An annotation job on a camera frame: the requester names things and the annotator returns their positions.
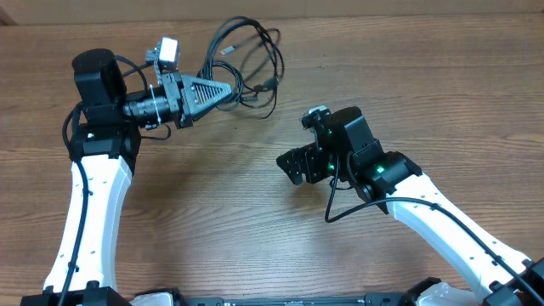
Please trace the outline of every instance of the white plastic part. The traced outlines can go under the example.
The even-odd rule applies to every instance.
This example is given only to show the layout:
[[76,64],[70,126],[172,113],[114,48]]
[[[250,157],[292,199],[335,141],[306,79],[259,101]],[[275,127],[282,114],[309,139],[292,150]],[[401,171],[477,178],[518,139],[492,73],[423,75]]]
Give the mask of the white plastic part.
[[[74,272],[69,290],[85,289],[88,281],[98,281],[99,286],[110,286],[116,290],[117,232],[122,202],[132,173],[122,157],[85,156],[82,164],[88,177],[89,191],[93,194],[88,197],[87,219],[76,261],[78,269]],[[75,163],[72,163],[71,176],[71,202],[65,232],[54,266],[43,285],[44,289],[53,286],[53,292],[60,292],[65,283],[82,211],[82,177]]]
[[[502,256],[504,262],[514,271],[520,273],[525,270],[522,262],[528,259],[527,256],[498,241],[479,227],[448,201],[427,175],[412,175],[398,183],[395,188],[397,191],[388,197],[410,197],[438,203],[459,218],[493,252]],[[490,255],[473,238],[442,212],[402,201],[389,202],[387,206],[394,218],[415,230],[461,275],[480,303],[491,293],[491,282],[499,281],[504,284],[512,279],[503,267],[493,264]]]
[[228,46],[227,48],[224,48],[223,50],[221,50],[221,55],[229,54],[234,50],[235,48],[233,46]]
[[130,301],[133,306],[172,306],[172,294],[166,292],[145,294],[137,296]]
[[174,71],[178,67],[179,44],[170,37],[163,37],[159,50],[159,64],[162,68]]
[[417,306],[478,306],[473,292],[457,289],[441,282],[422,292]]
[[313,109],[309,109],[308,111],[306,111],[304,113],[303,116],[307,116],[307,115],[313,113],[314,111],[324,111],[324,110],[326,110],[326,106],[320,105],[320,106],[314,107]]

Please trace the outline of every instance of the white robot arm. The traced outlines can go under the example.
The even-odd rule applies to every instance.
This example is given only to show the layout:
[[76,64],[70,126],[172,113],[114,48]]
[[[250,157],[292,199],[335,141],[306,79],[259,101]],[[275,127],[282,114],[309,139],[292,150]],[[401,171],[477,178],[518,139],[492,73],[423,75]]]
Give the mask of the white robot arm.
[[[527,256],[498,241],[477,225],[442,195],[427,175],[411,175],[398,183],[395,188],[396,191],[387,197],[407,197],[438,203],[461,220],[493,252],[500,254],[503,261],[516,273],[522,273],[527,268],[522,264],[529,260]],[[442,212],[405,201],[391,201],[387,206],[394,218],[415,230],[459,273],[479,303],[492,293],[491,283],[498,281],[506,284],[513,278],[464,229]],[[450,298],[447,295],[448,292],[441,292],[435,297],[425,298],[431,301],[434,299],[436,302]]]
[[[76,261],[76,271],[70,283],[70,291],[83,290],[89,281],[98,281],[99,286],[117,290],[116,244],[122,203],[132,181],[132,172],[122,157],[108,155],[85,156],[82,164],[87,173],[88,210],[82,243]],[[82,176],[72,163],[71,202],[66,218],[65,232],[59,253],[43,289],[60,292],[66,280],[68,263],[76,240],[77,228],[82,212]]]

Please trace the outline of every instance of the white connector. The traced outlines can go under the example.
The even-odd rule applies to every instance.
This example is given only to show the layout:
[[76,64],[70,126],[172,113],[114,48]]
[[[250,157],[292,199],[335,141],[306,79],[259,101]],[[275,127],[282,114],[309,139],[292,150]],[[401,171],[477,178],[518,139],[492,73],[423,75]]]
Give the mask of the white connector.
[[234,50],[235,50],[234,46],[228,46],[227,48],[224,48],[223,50],[221,50],[221,54],[226,55],[226,54],[231,53]]

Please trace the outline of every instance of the wooden table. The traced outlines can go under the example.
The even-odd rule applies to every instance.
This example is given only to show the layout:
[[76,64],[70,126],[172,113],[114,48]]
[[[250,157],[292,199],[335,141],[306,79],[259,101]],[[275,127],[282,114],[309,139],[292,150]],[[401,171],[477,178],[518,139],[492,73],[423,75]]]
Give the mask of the wooden table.
[[[544,15],[263,23],[283,33],[276,112],[260,121],[265,110],[214,110],[168,141],[143,141],[119,230],[121,294],[177,286],[191,297],[354,295],[403,291],[430,275],[466,287],[377,208],[326,224],[327,183],[293,186],[275,165],[313,141],[299,118],[315,105],[358,105],[385,150],[422,166],[492,235],[544,256]],[[194,74],[218,25],[0,27],[1,305],[38,294],[58,251],[71,193],[60,128],[80,100],[71,60],[109,48],[141,63],[170,36],[181,41],[181,70]],[[141,83],[131,76],[127,86]],[[334,212],[359,202],[337,192]]]

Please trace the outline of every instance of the cable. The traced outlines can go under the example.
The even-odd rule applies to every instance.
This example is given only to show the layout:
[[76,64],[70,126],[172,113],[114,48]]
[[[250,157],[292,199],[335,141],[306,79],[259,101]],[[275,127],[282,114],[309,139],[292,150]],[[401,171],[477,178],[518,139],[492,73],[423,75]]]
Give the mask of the cable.
[[459,220],[459,218],[457,218],[453,213],[449,212],[448,210],[440,206],[438,203],[432,203],[430,201],[425,201],[425,200],[416,199],[416,198],[390,197],[390,198],[372,201],[369,203],[359,204],[358,206],[352,207],[348,209],[347,211],[342,212],[333,218],[329,218],[329,214],[331,213],[332,200],[334,199],[334,194],[337,188],[339,164],[340,164],[340,160],[337,155],[336,172],[333,178],[334,182],[332,183],[331,196],[329,197],[329,202],[326,207],[325,222],[333,223],[352,213],[358,212],[359,210],[363,208],[367,208],[367,207],[371,207],[371,206],[375,206],[379,204],[385,204],[391,201],[405,201],[405,202],[416,203],[416,204],[421,204],[421,205],[431,207],[432,210],[437,210],[443,213],[446,217],[450,218],[453,222],[459,225],[459,227],[461,227],[467,233],[467,235],[469,235],[480,247],[484,249],[484,251],[486,251],[490,255],[491,258],[493,258],[493,260],[496,263],[501,265],[518,282],[523,292],[529,293],[540,305],[544,305],[544,299],[524,279],[522,279],[521,276],[519,276],[519,274],[516,273],[516,271],[510,268],[510,266],[507,265],[502,260],[501,256],[494,253],[493,250],[491,250],[481,239],[479,239],[479,237],[476,234],[474,234],[474,232],[471,229],[469,229],[461,220]]
[[[139,76],[142,78],[142,83],[144,84],[144,92],[137,99],[141,99],[141,98],[145,97],[147,95],[147,79],[145,78],[145,75],[142,72],[142,70],[139,68],[140,66],[136,66],[136,64],[134,64],[132,61],[126,59],[125,57],[123,57],[121,55],[116,55],[116,60],[120,61],[120,62],[122,62],[124,64],[130,65],[131,67],[133,67],[133,70],[138,72]],[[123,73],[123,77],[125,77],[125,74],[128,76],[131,73],[133,73],[133,72],[132,71],[127,71],[127,72]]]
[[166,137],[140,136],[140,138],[141,139],[151,139],[151,140],[166,140],[166,139],[169,139],[170,136],[172,136],[172,129],[166,123],[162,124],[162,126],[165,126],[168,129],[168,134],[167,134]]
[[[260,38],[260,42],[249,52],[249,54],[246,56],[244,61],[242,62],[242,66],[240,70],[237,70],[234,66],[229,64],[228,62],[224,60],[216,60],[214,59],[215,54],[218,51],[218,47],[221,44],[221,42],[234,30],[241,28],[243,26],[252,26],[256,30],[256,34],[253,34],[252,36],[246,38],[244,41],[237,43],[236,45],[230,46],[222,51],[222,54],[227,54],[228,52],[232,52],[233,50],[237,48],[241,48],[245,46],[246,44],[250,43],[252,40],[256,39],[257,37]],[[274,31],[278,34],[278,37],[276,38],[276,41],[273,42],[272,38],[269,34],[269,31]],[[281,55],[280,50],[277,48],[277,44],[280,42],[280,31],[275,28],[271,29],[264,29],[256,20],[249,19],[247,17],[243,16],[236,16],[233,18],[230,18],[226,20],[215,32],[215,34],[212,37],[212,41],[210,42],[210,46],[207,50],[207,56],[204,61],[204,65],[202,68],[198,71],[197,76],[201,78],[205,78],[207,80],[213,81],[213,67],[222,67],[229,71],[234,77],[235,77],[235,88],[233,89],[233,93],[230,96],[230,102],[227,102],[225,104],[232,104],[228,107],[221,107],[218,105],[218,109],[221,111],[232,111],[234,108],[238,106],[238,104],[242,104],[246,107],[253,108],[253,109],[260,109],[264,108],[265,106],[269,105],[270,103],[273,103],[272,109],[269,112],[268,115],[261,117],[262,119],[268,118],[272,112],[275,110],[275,107],[277,105],[277,87],[278,83],[283,79],[283,75],[285,73],[285,64],[283,61],[283,56]],[[264,62],[254,71],[252,74],[244,79],[241,74],[241,70],[244,68],[244,65],[246,64],[249,57],[257,51],[257,49],[264,47],[266,49],[266,52],[268,54],[268,57],[265,58]],[[266,88],[264,85],[257,85],[255,88],[249,88],[246,85],[246,81],[253,78],[255,75],[257,75],[268,62],[272,63],[272,66],[274,67],[274,75],[269,80],[272,80],[273,82],[267,81],[266,83],[269,84],[270,88]],[[278,72],[278,64],[281,66],[280,72]],[[250,101],[250,99],[257,99],[258,93],[260,92],[266,92],[266,91],[272,91],[273,93],[270,95],[268,100],[261,104],[261,105],[250,105],[247,102]],[[252,97],[242,97],[243,94],[253,94]]]
[[351,156],[354,154],[353,151],[348,152],[348,156],[346,157],[346,168],[348,169],[348,175],[352,182],[357,182],[357,179],[355,179],[354,173],[351,170]]
[[74,247],[71,253],[70,262],[68,263],[68,271],[66,272],[66,279],[65,284],[62,286],[62,291],[60,292],[60,298],[59,298],[59,306],[63,306],[66,294],[68,293],[68,289],[70,288],[71,279],[74,275],[74,271],[76,270],[76,263],[77,263],[77,254],[79,253],[79,247],[82,244],[82,237],[83,237],[83,229],[85,228],[85,219],[87,218],[87,209],[88,209],[88,181],[87,181],[87,174],[85,173],[85,168],[83,168],[81,158],[75,156],[75,152],[73,148],[71,147],[70,141],[68,140],[68,123],[70,122],[70,119],[74,117],[75,111],[81,111],[81,103],[77,104],[76,108],[68,114],[68,116],[65,119],[65,122],[62,126],[62,139],[65,142],[66,149],[68,149],[68,152],[70,154],[70,158],[76,163],[77,169],[79,169],[79,173],[82,176],[82,184],[83,184],[83,203],[82,203],[82,213],[81,217],[79,218],[79,226],[77,227],[77,233],[76,233],[76,240],[74,242]]
[[82,116],[82,107],[83,107],[83,101],[76,104],[76,107],[74,108],[73,116],[71,118],[71,134],[75,135],[77,133],[77,130],[79,129],[79,119]]
[[[145,64],[143,64],[143,65],[139,65],[139,66],[138,66],[138,69],[140,69],[140,70],[142,71],[143,69],[145,69],[145,68],[147,68],[147,67],[151,67],[151,66],[153,66],[153,64],[151,64],[151,63],[145,63]],[[128,76],[130,76],[131,74],[133,74],[134,72],[138,71],[138,69],[133,68],[133,69],[127,71],[127,72],[124,72],[124,73],[122,74],[122,77],[128,77]]]
[[[332,188],[332,183],[333,183],[333,181],[334,181],[334,178],[331,179],[331,181],[329,182],[329,186],[331,186],[331,188]],[[354,188],[354,186],[349,186],[348,188],[340,188],[340,187],[337,187],[337,190],[344,191],[344,190],[351,190],[351,189],[353,189],[353,188]]]

